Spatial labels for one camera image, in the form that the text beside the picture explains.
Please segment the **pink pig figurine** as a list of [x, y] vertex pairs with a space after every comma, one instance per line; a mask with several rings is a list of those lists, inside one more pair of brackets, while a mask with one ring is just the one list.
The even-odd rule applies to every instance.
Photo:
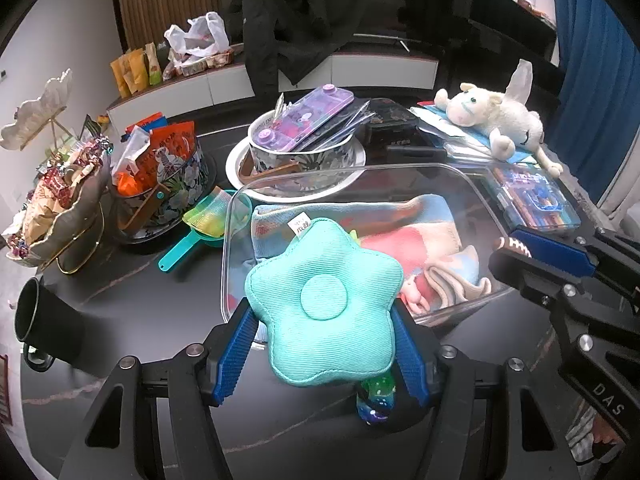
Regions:
[[408, 280], [404, 281], [404, 284], [402, 284], [400, 289], [399, 297], [410, 314], [415, 318], [417, 316], [426, 315], [431, 310], [430, 304], [422, 295], [418, 286], [416, 286], [416, 282], [413, 278], [408, 278]]

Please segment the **small brown toy football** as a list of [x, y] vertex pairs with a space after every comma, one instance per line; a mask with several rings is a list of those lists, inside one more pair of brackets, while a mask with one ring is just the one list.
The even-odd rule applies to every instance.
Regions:
[[526, 256], [527, 258], [532, 256], [528, 247], [514, 237], [499, 237], [494, 243], [494, 251], [496, 252], [499, 249], [509, 249], [511, 252], [516, 252], [517, 254]]

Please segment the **iridescent ball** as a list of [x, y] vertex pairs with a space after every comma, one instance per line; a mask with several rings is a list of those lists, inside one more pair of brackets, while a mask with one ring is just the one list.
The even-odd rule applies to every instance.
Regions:
[[416, 426], [427, 416], [429, 409], [410, 396], [404, 380], [394, 368], [356, 385], [359, 418], [386, 434], [396, 434]]

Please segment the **teal star plush pillow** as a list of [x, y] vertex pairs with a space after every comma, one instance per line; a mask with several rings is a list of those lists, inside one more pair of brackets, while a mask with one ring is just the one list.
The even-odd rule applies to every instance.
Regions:
[[282, 382], [313, 387], [386, 373], [395, 359], [393, 303], [404, 271], [341, 226], [314, 219], [281, 255], [248, 272], [245, 297], [266, 326]]

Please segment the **clear marker pen case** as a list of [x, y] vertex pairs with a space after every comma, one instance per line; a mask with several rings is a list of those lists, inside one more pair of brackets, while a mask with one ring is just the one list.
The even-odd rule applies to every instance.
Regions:
[[582, 222], [561, 189], [543, 171], [524, 166], [492, 164], [486, 188], [498, 202], [510, 229], [568, 233]]

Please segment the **pastel knitted blanket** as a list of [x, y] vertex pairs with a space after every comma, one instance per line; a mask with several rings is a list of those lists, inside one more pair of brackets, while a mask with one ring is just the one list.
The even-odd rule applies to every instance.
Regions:
[[356, 230], [361, 247], [395, 258], [404, 281], [413, 278], [430, 304], [426, 315], [494, 291], [480, 270], [475, 246], [462, 243], [454, 215], [436, 194], [405, 202], [258, 206], [250, 220], [255, 257], [282, 254], [305, 223], [319, 218], [335, 221], [347, 233]]

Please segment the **clear plastic storage bin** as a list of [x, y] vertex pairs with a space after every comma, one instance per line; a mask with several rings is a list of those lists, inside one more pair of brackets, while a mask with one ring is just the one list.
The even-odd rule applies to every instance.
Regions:
[[395, 164], [281, 174], [244, 185], [229, 207], [220, 300], [225, 320], [240, 303], [248, 271], [282, 254], [318, 218], [400, 263], [400, 298], [421, 324], [454, 326], [508, 291], [488, 270], [492, 244], [504, 229], [462, 171]]

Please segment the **white lamb plush toy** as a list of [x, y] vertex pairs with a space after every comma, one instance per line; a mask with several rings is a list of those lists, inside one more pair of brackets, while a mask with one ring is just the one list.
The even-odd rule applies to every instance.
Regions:
[[460, 92], [452, 98], [446, 89], [439, 89], [434, 105], [454, 125], [475, 129], [486, 136], [491, 155], [500, 162], [506, 162], [517, 150], [524, 150], [551, 177], [562, 174], [562, 165], [552, 162], [542, 147], [544, 126], [539, 114], [506, 94], [462, 82]]

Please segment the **stack of books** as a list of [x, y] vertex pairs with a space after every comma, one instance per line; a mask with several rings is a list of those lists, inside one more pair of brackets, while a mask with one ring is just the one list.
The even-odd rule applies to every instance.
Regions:
[[518, 104], [505, 110], [473, 113], [469, 104], [450, 101], [446, 110], [435, 105], [409, 108], [425, 125], [451, 142], [463, 144], [500, 162], [520, 162], [541, 147], [544, 127], [535, 112]]

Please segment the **white tissue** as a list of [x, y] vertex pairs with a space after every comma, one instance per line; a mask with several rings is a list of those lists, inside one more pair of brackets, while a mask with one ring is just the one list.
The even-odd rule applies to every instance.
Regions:
[[504, 95], [516, 102], [525, 105], [532, 91], [533, 85], [533, 64], [524, 58], [518, 61], [518, 66], [514, 70], [509, 84], [506, 86]]

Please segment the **black mug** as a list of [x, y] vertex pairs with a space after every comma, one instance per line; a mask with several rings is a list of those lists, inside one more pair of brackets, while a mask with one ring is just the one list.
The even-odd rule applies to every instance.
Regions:
[[14, 330], [23, 345], [23, 359], [34, 372], [44, 373], [55, 360], [72, 364], [85, 336], [80, 312], [56, 296], [39, 278], [30, 278], [17, 299]]

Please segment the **shell-shaped snack bowl stand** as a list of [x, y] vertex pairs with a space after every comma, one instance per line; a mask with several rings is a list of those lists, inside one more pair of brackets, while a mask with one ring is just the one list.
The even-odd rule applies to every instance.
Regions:
[[43, 269], [88, 231], [110, 177], [112, 151], [106, 136], [95, 136], [48, 161], [22, 209], [1, 233], [6, 258]]

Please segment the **floral round tin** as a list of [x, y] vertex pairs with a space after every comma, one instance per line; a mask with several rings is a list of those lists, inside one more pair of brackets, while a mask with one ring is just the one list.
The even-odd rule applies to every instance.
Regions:
[[[246, 136], [248, 142], [250, 142], [248, 134], [252, 132], [262, 120], [270, 118], [272, 113], [273, 110], [270, 110], [270, 112], [260, 115], [250, 124]], [[250, 142], [250, 154], [247, 156], [248, 161], [244, 162], [241, 167], [241, 178], [244, 183], [256, 180], [256, 177], [250, 176], [252, 171], [255, 171], [256, 174], [265, 174], [267, 177], [272, 177], [277, 174], [301, 172], [304, 167], [307, 167], [311, 171], [318, 170], [318, 167], [312, 166], [314, 162], [322, 162], [323, 165], [328, 164], [326, 160], [322, 160], [319, 157], [319, 154], [345, 156], [346, 144], [352, 139], [357, 138], [351, 134], [348, 138], [337, 142], [337, 144], [329, 148], [314, 148], [311, 151], [291, 153], [277, 153], [264, 150]]]

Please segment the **floral tin with snacks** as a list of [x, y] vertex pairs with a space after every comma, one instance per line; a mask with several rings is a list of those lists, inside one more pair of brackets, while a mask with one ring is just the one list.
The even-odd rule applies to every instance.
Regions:
[[155, 113], [126, 128], [108, 190], [115, 236], [144, 243], [178, 226], [213, 189], [215, 163], [206, 156], [195, 122]]

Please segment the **white plastic bag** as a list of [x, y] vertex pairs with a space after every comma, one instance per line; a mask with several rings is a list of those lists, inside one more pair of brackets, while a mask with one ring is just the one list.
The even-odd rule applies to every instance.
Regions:
[[190, 28], [186, 32], [178, 25], [170, 25], [164, 32], [169, 47], [180, 58], [209, 58], [230, 49], [224, 20], [217, 12], [207, 12], [197, 18], [190, 18], [188, 23]]

